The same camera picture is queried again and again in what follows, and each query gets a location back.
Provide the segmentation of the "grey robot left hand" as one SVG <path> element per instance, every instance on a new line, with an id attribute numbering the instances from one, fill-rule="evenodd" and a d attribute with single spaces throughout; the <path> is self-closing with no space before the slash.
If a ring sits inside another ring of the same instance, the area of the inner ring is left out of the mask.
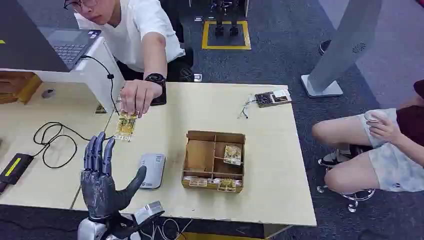
<path id="1" fill-rule="evenodd" d="M 92 136 L 86 145 L 83 156 L 83 171 L 80 185 L 89 217 L 94 220 L 105 219 L 123 209 L 140 188 L 146 178 L 147 167 L 141 166 L 126 188 L 117 190 L 112 176 L 112 153 L 115 139 L 106 139 L 105 132 Z"/>

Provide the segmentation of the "person's left hand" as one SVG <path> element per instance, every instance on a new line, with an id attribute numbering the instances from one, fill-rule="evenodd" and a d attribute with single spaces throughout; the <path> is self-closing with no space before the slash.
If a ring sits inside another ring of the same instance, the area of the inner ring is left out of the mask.
<path id="1" fill-rule="evenodd" d="M 125 81 L 120 90 L 120 109 L 139 119 L 147 113 L 153 99 L 162 93 L 163 87 L 155 82 L 139 79 Z"/>

